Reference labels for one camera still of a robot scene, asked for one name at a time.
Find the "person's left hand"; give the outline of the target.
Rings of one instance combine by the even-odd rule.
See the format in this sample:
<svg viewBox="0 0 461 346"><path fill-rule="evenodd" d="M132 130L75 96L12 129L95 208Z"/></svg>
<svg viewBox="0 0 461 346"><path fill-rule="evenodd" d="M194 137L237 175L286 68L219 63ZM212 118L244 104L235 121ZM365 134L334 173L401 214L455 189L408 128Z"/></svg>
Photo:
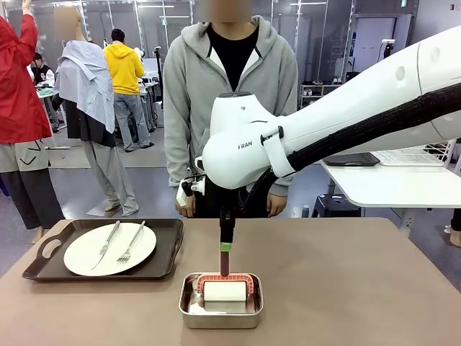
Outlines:
<svg viewBox="0 0 461 346"><path fill-rule="evenodd" d="M278 196L273 194L267 195L267 213L268 217L278 216L287 205L287 196Z"/></svg>

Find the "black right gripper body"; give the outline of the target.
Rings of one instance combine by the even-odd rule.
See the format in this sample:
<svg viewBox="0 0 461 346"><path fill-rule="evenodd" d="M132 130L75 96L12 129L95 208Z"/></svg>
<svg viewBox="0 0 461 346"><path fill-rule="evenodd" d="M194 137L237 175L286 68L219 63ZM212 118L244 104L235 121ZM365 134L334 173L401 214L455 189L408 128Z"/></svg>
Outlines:
<svg viewBox="0 0 461 346"><path fill-rule="evenodd" d="M211 181L205 184L205 209L207 216L220 216L222 209L237 210L239 191L219 187Z"/></svg>

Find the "person's right hand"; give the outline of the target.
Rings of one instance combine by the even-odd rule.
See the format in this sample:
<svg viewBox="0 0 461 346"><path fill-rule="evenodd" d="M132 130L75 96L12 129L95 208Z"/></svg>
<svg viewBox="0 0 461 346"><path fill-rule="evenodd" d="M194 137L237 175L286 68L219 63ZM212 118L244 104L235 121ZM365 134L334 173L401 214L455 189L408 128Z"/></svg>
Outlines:
<svg viewBox="0 0 461 346"><path fill-rule="evenodd" d="M180 203L175 201L175 208L177 212L185 218L194 218L195 213L195 197L187 198L186 205L181 206Z"/></svg>

